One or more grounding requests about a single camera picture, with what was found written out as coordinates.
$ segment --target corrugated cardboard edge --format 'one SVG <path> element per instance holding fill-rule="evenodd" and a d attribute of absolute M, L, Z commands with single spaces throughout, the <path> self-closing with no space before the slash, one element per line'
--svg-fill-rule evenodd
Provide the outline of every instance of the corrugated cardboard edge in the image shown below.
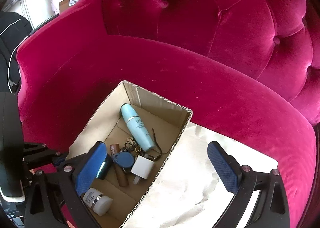
<path fill-rule="evenodd" d="M 132 83 L 132 82 L 126 81 L 126 80 L 121 81 L 119 84 L 124 83 L 124 82 L 127 82 L 127 83 L 135 86 L 137 89 L 146 90 L 146 89 L 144 89 L 144 88 L 142 88 L 142 87 L 140 87 L 140 86 L 138 86 L 138 85 L 136 85 L 136 84 L 134 84 L 134 83 Z M 171 103 L 171 104 L 173 104 L 173 105 L 176 105 L 176 106 L 179 106 L 179 107 L 185 109 L 186 111 L 190 112 L 190 115 L 189 115 L 189 117 L 187 118 L 186 123 L 184 124 L 183 128 L 181 129 L 181 131 L 180 131 L 180 133 L 179 133 L 179 136 L 177 137 L 175 143 L 172 145 L 169 155 L 167 156 L 167 158 L 166 158 L 165 161 L 163 162 L 162 166 L 160 167 L 160 169 L 159 169 L 156 177 L 155 177 L 154 180 L 152 181 L 152 183 L 151 183 L 151 185 L 149 186 L 148 190 L 147 190 L 147 191 L 145 192 L 145 194 L 141 197 L 140 201 L 137 203 L 137 205 L 136 205 L 135 208 L 131 211 L 131 213 L 128 214 L 126 220 L 122 223 L 122 225 L 121 225 L 119 228 L 122 228 L 122 227 L 125 225 L 125 223 L 130 219 L 130 217 L 133 215 L 133 213 L 135 212 L 135 210 L 139 207 L 139 205 L 141 204 L 141 202 L 144 200 L 145 196 L 148 194 L 148 192 L 149 192 L 149 190 L 151 189 L 153 183 L 154 183 L 154 182 L 156 181 L 156 179 L 158 178 L 159 174 L 161 173 L 162 169 L 164 168 L 165 164 L 167 163 L 167 160 L 169 159 L 170 155 L 172 154 L 175 146 L 177 145 L 178 141 L 180 140 L 181 135 L 183 134 L 185 128 L 187 127 L 187 124 L 190 122 L 191 117 L 192 117 L 192 114 L 193 114 L 193 111 L 190 110 L 189 108 L 186 108 L 186 107 L 184 107 L 184 106 L 182 106 L 182 105 L 179 105 L 179 104 L 177 104 L 177 103 L 175 103 L 175 102 L 172 102 L 172 101 L 170 101 L 170 100 L 168 100 L 168 99 L 166 99 L 166 98 L 162 97 L 161 95 L 158 95 L 158 94 L 156 94 L 156 93 L 154 93 L 154 92 L 152 92 L 152 93 L 155 94 L 155 95 L 157 95 L 157 96 L 159 96 L 160 98 L 164 99 L 165 101 L 167 101 L 167 102 L 169 102 L 169 103 Z"/>

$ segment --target white charger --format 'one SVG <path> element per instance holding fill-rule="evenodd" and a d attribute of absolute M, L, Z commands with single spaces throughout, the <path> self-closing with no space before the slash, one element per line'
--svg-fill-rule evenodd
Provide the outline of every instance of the white charger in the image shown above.
<path fill-rule="evenodd" d="M 141 178 L 147 179 L 154 164 L 153 161 L 139 155 L 131 169 L 131 173 L 136 175 L 133 183 L 136 185 Z"/>

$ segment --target open cardboard box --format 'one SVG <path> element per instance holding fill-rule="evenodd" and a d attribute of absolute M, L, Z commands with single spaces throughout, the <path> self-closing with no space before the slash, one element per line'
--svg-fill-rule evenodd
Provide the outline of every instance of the open cardboard box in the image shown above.
<path fill-rule="evenodd" d="M 164 154 L 155 162 L 148 179 L 142 179 L 138 185 L 132 183 L 135 176 L 129 174 L 129 186 L 120 187 L 113 167 L 105 180 L 93 181 L 91 187 L 113 199 L 111 208 L 104 216 L 93 213 L 103 228 L 120 227 L 127 215 L 143 200 L 192 116 L 190 109 L 128 81 L 122 81 L 102 102 L 74 141 L 69 149 L 68 158 L 87 153 L 97 141 L 104 141 L 109 154 L 111 144 L 118 143 L 123 147 L 126 139 L 131 136 L 120 114 L 120 108 L 124 103 L 134 107 L 151 135 L 152 129 L 155 130 L 157 142 Z"/>

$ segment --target screw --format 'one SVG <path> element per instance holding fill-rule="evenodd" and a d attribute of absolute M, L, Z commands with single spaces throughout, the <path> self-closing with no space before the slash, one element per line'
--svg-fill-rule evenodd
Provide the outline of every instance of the screw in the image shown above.
<path fill-rule="evenodd" d="M 37 171 L 36 171 L 36 175 L 37 175 L 37 176 L 42 175 L 42 173 L 43 173 L 42 170 L 37 170 Z"/>
<path fill-rule="evenodd" d="M 67 165 L 67 166 L 64 167 L 63 170 L 64 170 L 65 172 L 70 172 L 70 171 L 72 170 L 72 166 Z"/>
<path fill-rule="evenodd" d="M 244 171 L 244 172 L 249 172 L 251 170 L 251 168 L 248 166 L 248 165 L 243 165 L 241 167 L 241 169 Z"/>
<path fill-rule="evenodd" d="M 279 172 L 278 169 L 273 169 L 271 172 L 272 172 L 274 175 L 280 175 L 280 172 Z"/>

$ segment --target pink velvet sofa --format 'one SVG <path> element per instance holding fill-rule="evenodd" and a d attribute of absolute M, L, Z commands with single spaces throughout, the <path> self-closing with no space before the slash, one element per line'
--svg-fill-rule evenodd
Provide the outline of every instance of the pink velvet sofa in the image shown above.
<path fill-rule="evenodd" d="M 18 50 L 25 140 L 67 151 L 128 80 L 276 159 L 301 226 L 317 211 L 319 34 L 308 0 L 80 0 Z"/>

